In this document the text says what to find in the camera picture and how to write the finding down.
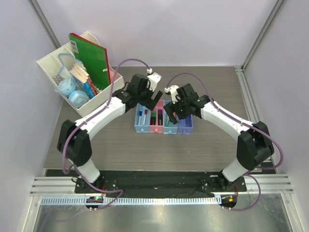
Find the green highlighter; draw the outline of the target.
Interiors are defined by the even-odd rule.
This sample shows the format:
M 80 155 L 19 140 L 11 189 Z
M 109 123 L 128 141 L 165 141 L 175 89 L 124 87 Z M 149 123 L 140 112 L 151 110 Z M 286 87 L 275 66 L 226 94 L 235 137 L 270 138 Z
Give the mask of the green highlighter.
M 156 112 L 155 111 L 151 112 L 150 125 L 153 125 L 153 126 L 156 125 Z

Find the blue whiteboard marker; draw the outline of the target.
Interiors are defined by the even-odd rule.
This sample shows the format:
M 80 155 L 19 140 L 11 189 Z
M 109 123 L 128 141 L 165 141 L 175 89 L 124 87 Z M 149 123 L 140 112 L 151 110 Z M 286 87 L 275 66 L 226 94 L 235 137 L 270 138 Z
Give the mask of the blue whiteboard marker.
M 141 125 L 144 125 L 145 124 L 145 118 L 144 118 L 144 111 L 139 111 L 139 120 L 138 120 L 138 125 L 141 126 Z

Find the light green marker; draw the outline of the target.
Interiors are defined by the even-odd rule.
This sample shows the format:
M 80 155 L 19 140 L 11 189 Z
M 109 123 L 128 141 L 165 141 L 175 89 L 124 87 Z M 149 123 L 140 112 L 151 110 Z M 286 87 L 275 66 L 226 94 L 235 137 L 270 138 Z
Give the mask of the light green marker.
M 170 119 L 169 119 L 169 116 L 166 115 L 165 126 L 167 127 L 169 124 L 170 124 Z

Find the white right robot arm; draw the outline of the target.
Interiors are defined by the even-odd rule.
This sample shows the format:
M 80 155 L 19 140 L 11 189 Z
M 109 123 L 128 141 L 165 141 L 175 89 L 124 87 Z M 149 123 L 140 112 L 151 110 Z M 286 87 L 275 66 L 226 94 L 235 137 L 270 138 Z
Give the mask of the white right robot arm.
M 173 124 L 189 115 L 197 116 L 236 140 L 236 158 L 218 173 L 220 189 L 231 190 L 242 175 L 273 155 L 274 147 L 265 123 L 253 123 L 230 113 L 209 96 L 199 96 L 190 84 L 169 86 L 165 93 L 171 96 L 171 102 L 164 109 Z

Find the red whiteboard marker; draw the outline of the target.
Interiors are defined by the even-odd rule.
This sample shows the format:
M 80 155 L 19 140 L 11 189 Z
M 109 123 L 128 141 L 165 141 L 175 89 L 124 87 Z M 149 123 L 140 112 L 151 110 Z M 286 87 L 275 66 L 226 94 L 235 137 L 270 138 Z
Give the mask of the red whiteboard marker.
M 148 113 L 148 109 L 145 109 L 145 111 L 144 111 L 144 118 L 146 118 L 147 113 Z

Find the purple highlighter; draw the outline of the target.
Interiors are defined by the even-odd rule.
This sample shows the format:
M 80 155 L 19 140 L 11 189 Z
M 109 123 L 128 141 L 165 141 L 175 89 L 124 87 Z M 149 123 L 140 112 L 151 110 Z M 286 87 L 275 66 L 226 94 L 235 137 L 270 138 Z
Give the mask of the purple highlighter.
M 158 125 L 162 126 L 163 125 L 163 110 L 158 109 Z

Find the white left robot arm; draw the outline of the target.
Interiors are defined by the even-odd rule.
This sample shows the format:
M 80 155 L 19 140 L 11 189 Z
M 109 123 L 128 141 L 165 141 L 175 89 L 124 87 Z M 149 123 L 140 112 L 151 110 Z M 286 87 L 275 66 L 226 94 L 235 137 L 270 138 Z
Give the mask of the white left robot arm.
M 74 122 L 66 120 L 60 130 L 57 149 L 63 153 L 63 160 L 69 160 L 86 181 L 86 187 L 93 193 L 102 189 L 100 172 L 91 160 L 92 138 L 107 124 L 140 104 L 153 110 L 161 96 L 159 91 L 154 99 L 152 95 L 161 80 L 161 76 L 152 73 L 147 76 L 133 75 L 127 87 L 116 90 L 109 101 L 92 113 Z

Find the pastel four-drawer organizer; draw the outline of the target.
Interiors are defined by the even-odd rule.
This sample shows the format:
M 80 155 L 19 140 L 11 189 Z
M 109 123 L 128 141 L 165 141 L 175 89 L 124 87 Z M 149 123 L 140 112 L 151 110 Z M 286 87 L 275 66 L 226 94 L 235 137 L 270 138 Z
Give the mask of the pastel four-drawer organizer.
M 177 124 L 170 124 L 166 127 L 165 126 L 165 119 L 166 119 L 166 111 L 164 110 L 164 105 L 169 103 L 170 101 L 165 101 L 165 100 L 159 100 L 157 103 L 156 107 L 154 108 L 153 111 L 156 112 L 156 125 L 150 125 L 150 117 L 151 117 L 151 112 L 148 109 L 147 116 L 145 118 L 145 124 L 139 126 L 138 125 L 138 120 L 139 120 L 139 111 L 143 111 L 147 109 L 145 106 L 142 106 L 141 104 L 137 104 L 137 109 L 136 109 L 136 115 L 135 115 L 135 122 L 134 122 L 134 127 L 137 133 L 163 133 L 163 134 L 191 134 L 193 131 L 193 120 L 192 116 L 189 115 L 186 119 L 178 119 Z M 158 109 L 163 110 L 163 125 L 159 126 L 158 125 Z

